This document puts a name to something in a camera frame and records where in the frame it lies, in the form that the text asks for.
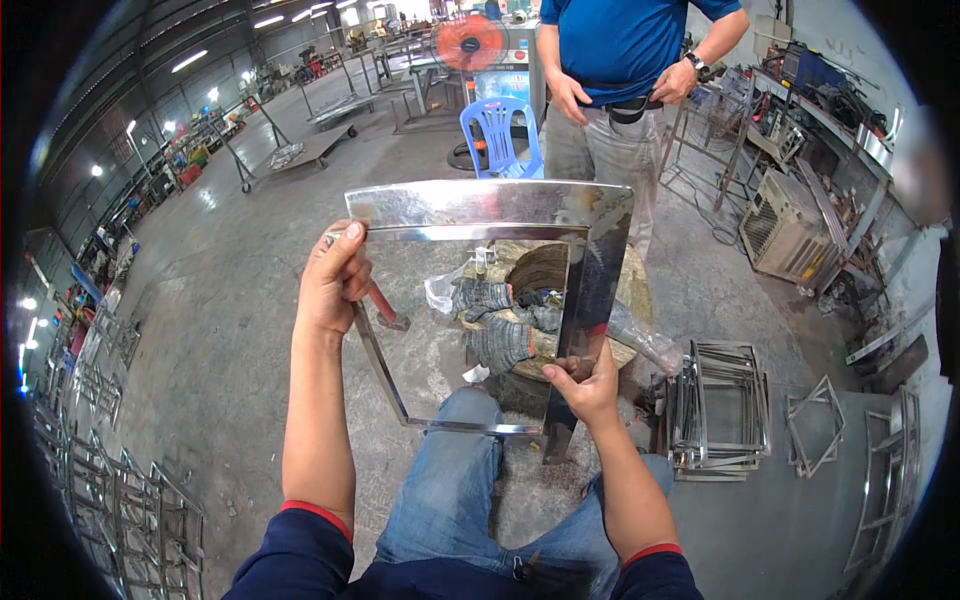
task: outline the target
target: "concrete floor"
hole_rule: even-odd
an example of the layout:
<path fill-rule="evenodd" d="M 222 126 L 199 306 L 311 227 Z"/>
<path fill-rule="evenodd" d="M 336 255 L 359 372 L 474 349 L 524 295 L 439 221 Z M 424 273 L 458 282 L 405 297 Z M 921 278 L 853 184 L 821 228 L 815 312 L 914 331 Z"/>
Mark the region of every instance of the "concrete floor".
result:
<path fill-rule="evenodd" d="M 362 81 L 355 78 L 359 85 Z M 316 107 L 346 89 L 338 72 L 308 86 L 307 93 Z M 141 322 L 142 339 L 108 448 L 116 451 L 122 444 L 141 464 L 156 460 L 179 476 L 192 472 L 185 487 L 207 512 L 204 584 L 211 597 L 228 588 L 282 502 L 280 453 L 299 278 L 320 233 L 346 216 L 344 191 L 472 177 L 445 161 L 460 134 L 392 135 L 388 99 L 379 97 L 372 114 L 362 110 L 351 117 L 359 136 L 333 148 L 325 171 L 305 165 L 260 180 L 245 195 L 232 157 L 220 150 L 195 183 L 135 230 L 141 250 L 119 312 Z M 265 108 L 292 139 L 312 133 L 304 125 L 307 110 L 299 90 L 285 92 Z M 251 168 L 274 144 L 260 114 L 248 120 L 233 143 Z M 684 179 L 700 188 L 697 198 L 709 211 L 712 196 L 698 178 L 712 180 L 720 167 L 689 151 L 681 167 Z M 827 372 L 837 389 L 857 389 L 842 366 L 843 328 L 822 317 L 792 285 L 755 274 L 740 250 L 715 241 L 711 225 L 698 216 L 689 182 L 663 181 L 668 187 L 660 189 L 646 263 L 655 327 L 685 348 L 691 338 L 752 341 L 771 383 L 812 386 Z M 728 206 L 708 217 L 735 230 Z M 373 275 L 415 324 L 406 334 L 381 334 L 413 415 L 431 415 L 462 384 L 461 330 L 429 309 L 421 282 L 458 267 L 465 249 L 457 244 L 391 247 L 389 252 L 371 248 Z M 372 560 L 420 435 L 396 423 L 355 332 L 347 336 L 344 355 L 357 471 L 355 578 Z M 649 372 L 644 364 L 631 364 L 621 379 L 649 381 Z M 782 397 L 773 401 L 779 414 Z M 537 406 L 514 402 L 509 408 L 515 421 L 539 419 Z M 622 408 L 629 412 L 626 402 Z M 859 415 L 854 412 L 849 420 L 859 422 Z M 775 448 L 783 444 L 781 418 L 779 423 Z M 859 447 L 853 441 L 846 446 L 853 452 Z M 508 442 L 495 492 L 494 537 L 517 547 L 547 531 L 578 505 L 581 488 L 598 469 L 583 427 L 558 467 L 542 467 L 540 453 L 527 443 Z M 824 481 L 813 483 L 824 486 L 830 478 L 862 485 L 857 483 L 863 481 L 862 466 L 855 461 L 824 470 Z M 823 490 L 803 493 L 778 456 L 744 483 L 678 483 L 670 504 L 703 594 L 823 598 L 839 588 L 858 496 L 837 508 L 840 496 L 829 486 Z M 228 501 L 237 516 L 228 515 Z M 785 510 L 798 503 L 803 506 L 790 516 Z M 785 526 L 794 535 L 783 536 Z"/>

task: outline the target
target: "belt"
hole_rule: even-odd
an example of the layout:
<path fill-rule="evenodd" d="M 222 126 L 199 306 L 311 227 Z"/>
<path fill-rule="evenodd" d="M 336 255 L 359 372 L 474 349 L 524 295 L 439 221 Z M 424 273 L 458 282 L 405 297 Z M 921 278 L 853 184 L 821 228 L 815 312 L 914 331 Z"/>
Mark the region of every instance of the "belt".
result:
<path fill-rule="evenodd" d="M 632 83 L 627 84 L 602 84 L 600 82 L 595 82 L 593 80 L 584 80 L 573 78 L 583 87 L 592 87 L 593 89 L 625 89 L 634 85 Z M 590 105 L 585 105 L 580 100 L 577 100 L 577 104 L 582 107 L 589 107 Z M 655 100 L 650 102 L 650 96 L 637 96 L 636 98 L 631 98 L 630 100 L 624 100 L 623 102 L 614 102 L 612 104 L 606 105 L 607 113 L 610 115 L 611 120 L 622 123 L 623 125 L 630 125 L 631 123 L 636 123 L 640 120 L 640 117 L 643 116 L 643 113 L 647 110 L 655 110 L 661 108 L 663 102 L 660 100 Z"/>

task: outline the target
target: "window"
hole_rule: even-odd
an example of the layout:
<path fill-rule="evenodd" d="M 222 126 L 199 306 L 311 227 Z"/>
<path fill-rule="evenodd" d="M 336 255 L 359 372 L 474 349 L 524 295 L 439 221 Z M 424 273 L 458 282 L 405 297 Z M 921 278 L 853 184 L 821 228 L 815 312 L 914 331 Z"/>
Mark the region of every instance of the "window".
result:
<path fill-rule="evenodd" d="M 340 12 L 340 17 L 344 20 L 344 25 L 347 25 L 347 27 L 353 27 L 354 25 L 360 24 L 360 16 L 357 15 L 357 10 L 354 7 L 350 7 Z"/>

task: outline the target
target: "hammer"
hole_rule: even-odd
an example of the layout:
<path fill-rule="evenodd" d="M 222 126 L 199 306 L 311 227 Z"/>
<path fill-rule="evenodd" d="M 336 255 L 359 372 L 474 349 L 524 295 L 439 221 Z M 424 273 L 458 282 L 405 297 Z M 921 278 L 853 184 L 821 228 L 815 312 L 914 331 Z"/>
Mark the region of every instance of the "hammer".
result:
<path fill-rule="evenodd" d="M 324 240 L 328 246 L 333 246 L 333 243 L 336 242 L 342 234 L 342 230 L 328 231 Z M 397 314 L 394 308 L 383 296 L 383 292 L 380 291 L 380 286 L 378 286 L 376 281 L 373 281 L 372 279 L 370 281 L 369 295 L 378 311 L 376 314 L 376 320 L 381 325 L 387 327 L 388 329 L 395 329 L 397 331 L 407 331 L 410 329 L 410 317 Z"/>

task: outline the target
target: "wristwatch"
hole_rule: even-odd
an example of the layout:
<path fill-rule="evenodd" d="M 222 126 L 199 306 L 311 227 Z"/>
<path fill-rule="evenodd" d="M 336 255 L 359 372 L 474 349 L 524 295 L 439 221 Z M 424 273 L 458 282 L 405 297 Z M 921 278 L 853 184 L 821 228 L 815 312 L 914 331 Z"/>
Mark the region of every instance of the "wristwatch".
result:
<path fill-rule="evenodd" d="M 697 71 L 697 75 L 704 75 L 709 71 L 710 67 L 705 62 L 700 60 L 700 57 L 693 54 L 692 52 L 687 52 L 684 54 L 684 58 L 693 63 L 693 68 Z"/>

